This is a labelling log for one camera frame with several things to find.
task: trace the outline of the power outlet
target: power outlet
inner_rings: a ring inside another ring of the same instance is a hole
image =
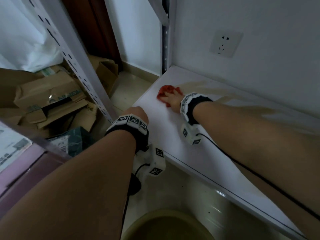
[[[209,51],[218,56],[232,58],[243,37],[243,33],[234,30],[219,29],[214,34]]]

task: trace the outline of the white wall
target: white wall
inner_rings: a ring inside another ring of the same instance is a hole
[[[320,117],[320,0],[178,0],[173,64]],[[244,33],[232,59],[216,29]]]
[[[161,25],[148,0],[105,0],[123,61],[161,74]]]

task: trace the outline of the white plastic bag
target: white plastic bag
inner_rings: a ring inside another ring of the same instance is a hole
[[[0,67],[37,72],[60,64],[54,39],[28,0],[1,0]]]

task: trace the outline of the red cloth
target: red cloth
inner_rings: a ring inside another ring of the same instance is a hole
[[[180,95],[183,95],[183,93],[180,91],[179,87],[175,88],[174,86],[171,86],[171,85],[164,85],[160,88],[158,95],[157,95],[157,99],[160,100],[161,102],[165,103],[167,107],[171,107],[171,105],[169,103],[162,101],[160,98],[166,97],[165,92],[174,94],[174,90],[177,91]]]

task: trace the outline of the tiled floor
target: tiled floor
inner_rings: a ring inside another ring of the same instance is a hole
[[[151,85],[150,82],[130,73],[120,73],[111,97],[116,112],[121,114],[132,106]],[[109,126],[110,123],[102,118],[95,124],[93,136],[101,138]],[[138,166],[139,162],[135,161],[134,171]],[[142,190],[130,197],[123,233],[147,212],[157,209],[176,209],[197,218],[216,240],[288,240],[270,226],[226,200],[215,189],[168,162],[161,176],[141,178],[141,181]]]

